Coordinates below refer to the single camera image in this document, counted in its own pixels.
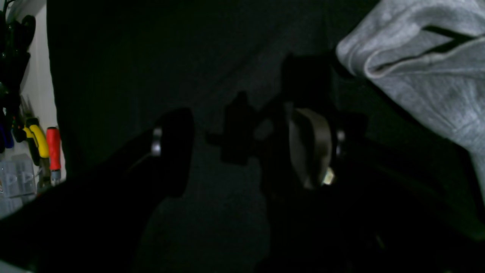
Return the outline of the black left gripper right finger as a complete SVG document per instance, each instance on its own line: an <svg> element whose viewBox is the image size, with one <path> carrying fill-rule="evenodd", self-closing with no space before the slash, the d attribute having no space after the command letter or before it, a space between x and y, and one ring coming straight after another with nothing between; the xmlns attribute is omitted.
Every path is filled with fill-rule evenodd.
<svg viewBox="0 0 485 273"><path fill-rule="evenodd" d="M271 273L483 273L484 223L411 160L350 127L295 109L289 176L268 195Z"/></svg>

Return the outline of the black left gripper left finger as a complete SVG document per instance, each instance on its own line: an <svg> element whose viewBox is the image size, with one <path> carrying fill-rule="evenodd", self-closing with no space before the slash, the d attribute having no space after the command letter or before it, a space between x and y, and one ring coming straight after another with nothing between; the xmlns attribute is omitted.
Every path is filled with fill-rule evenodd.
<svg viewBox="0 0 485 273"><path fill-rule="evenodd" d="M128 273L154 210L187 186L194 133L190 109L168 112L99 166L2 219L1 261L34 273Z"/></svg>

